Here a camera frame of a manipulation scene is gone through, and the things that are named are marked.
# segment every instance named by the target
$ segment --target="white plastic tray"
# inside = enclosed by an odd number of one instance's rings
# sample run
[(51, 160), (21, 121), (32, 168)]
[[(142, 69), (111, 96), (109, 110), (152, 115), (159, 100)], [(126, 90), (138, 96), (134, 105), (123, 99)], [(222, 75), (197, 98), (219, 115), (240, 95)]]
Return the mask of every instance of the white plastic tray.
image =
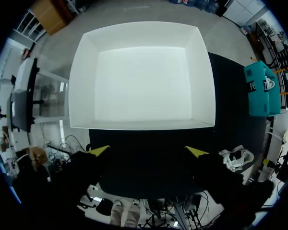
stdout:
[(70, 73), (71, 127), (211, 127), (215, 88), (197, 27), (137, 22), (83, 35)]

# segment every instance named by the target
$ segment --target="concrete floor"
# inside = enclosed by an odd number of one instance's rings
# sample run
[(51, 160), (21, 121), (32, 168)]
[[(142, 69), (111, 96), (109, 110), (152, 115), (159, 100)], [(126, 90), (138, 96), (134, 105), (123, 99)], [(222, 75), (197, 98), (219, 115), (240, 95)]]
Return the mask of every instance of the concrete floor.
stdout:
[[(165, 21), (176, 22), (197, 26), (204, 38), (208, 52), (212, 52), (244, 66), (252, 63), (250, 57), (255, 57), (251, 45), (239, 27), (233, 22), (216, 15), (200, 11), (195, 7), (175, 5), (167, 0), (97, 0), (87, 12), (77, 15), (75, 19), (65, 28), (53, 36), (44, 35), (36, 44), (31, 57), (38, 58), (38, 66), (50, 72), (69, 78), (72, 61), (83, 33), (88, 31), (127, 22), (138, 21)], [(37, 80), (40, 88), (54, 85)], [(49, 104), (52, 107), (47, 109), (48, 115), (53, 115), (59, 110), (62, 103)], [(53, 145), (62, 143), (61, 138), (70, 134), (75, 135), (82, 146), (89, 143), (89, 132), (87, 129), (70, 128), (68, 120), (45, 123), (43, 125), (32, 125), (30, 141), (32, 146), (43, 147), (51, 141)], [(72, 138), (66, 140), (72, 151), (79, 149), (79, 144)], [(111, 200), (117, 197), (107, 195), (102, 191), (92, 196), (108, 197)], [(127, 205), (132, 199), (126, 199)], [(212, 198), (210, 201), (209, 220), (216, 216), (223, 208), (217, 205)], [(199, 215), (204, 213), (206, 201), (201, 202)], [(208, 222), (208, 212), (203, 216), (202, 225)], [(109, 218), (98, 215), (94, 210), (87, 210), (86, 215), (102, 222), (109, 222)], [(147, 216), (141, 216), (143, 222)]]

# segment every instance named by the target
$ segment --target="black tabletop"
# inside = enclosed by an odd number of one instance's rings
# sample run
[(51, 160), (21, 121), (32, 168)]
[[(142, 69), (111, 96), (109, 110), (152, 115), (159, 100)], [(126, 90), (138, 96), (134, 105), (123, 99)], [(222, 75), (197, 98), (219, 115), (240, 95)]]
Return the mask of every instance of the black tabletop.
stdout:
[(110, 162), (99, 182), (106, 193), (131, 198), (163, 198), (200, 191), (202, 188), (192, 181), (193, 166), (183, 150), (185, 146), (216, 154), (243, 145), (256, 160), (264, 141), (266, 119), (248, 115), (243, 66), (219, 55), (209, 53), (209, 57), (216, 92), (214, 127), (89, 130), (92, 148), (110, 145)]

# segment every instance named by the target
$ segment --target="white sneaker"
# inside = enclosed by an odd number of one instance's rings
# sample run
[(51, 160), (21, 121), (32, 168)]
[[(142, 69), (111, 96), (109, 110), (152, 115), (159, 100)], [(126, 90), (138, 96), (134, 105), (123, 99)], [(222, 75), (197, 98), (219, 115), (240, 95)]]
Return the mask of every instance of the white sneaker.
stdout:
[(275, 82), (271, 79), (269, 79), (267, 76), (265, 77), (267, 89), (270, 90), (275, 86)]
[(219, 154), (223, 157), (223, 164), (233, 172), (242, 170), (243, 165), (254, 160), (254, 155), (247, 149), (243, 149), (242, 145), (239, 145), (232, 151), (225, 149), (219, 152)]
[(140, 200), (134, 199), (133, 202), (132, 202), (132, 204), (139, 206), (140, 202), (141, 202)]
[(114, 202), (113, 206), (122, 206), (123, 207), (123, 203), (120, 200), (116, 200)]

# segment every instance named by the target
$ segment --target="cardboard box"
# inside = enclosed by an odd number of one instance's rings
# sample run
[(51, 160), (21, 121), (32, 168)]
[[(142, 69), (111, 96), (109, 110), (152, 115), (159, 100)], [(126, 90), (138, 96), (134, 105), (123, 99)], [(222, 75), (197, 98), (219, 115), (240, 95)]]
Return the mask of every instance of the cardboard box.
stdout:
[(73, 19), (63, 0), (37, 0), (31, 10), (49, 35), (55, 34)]
[(69, 114), (78, 128), (214, 126), (214, 79), (199, 29), (136, 22), (84, 34), (70, 73)]

